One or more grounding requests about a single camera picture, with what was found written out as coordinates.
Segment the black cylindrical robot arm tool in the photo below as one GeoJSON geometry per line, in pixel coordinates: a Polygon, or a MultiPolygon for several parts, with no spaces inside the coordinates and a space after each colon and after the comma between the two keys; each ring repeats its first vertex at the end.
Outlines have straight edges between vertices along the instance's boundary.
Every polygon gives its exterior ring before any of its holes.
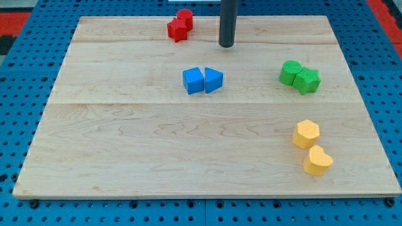
{"type": "Polygon", "coordinates": [[[238,2],[238,0],[221,0],[219,45],[223,48],[230,48],[234,45],[238,2]]]}

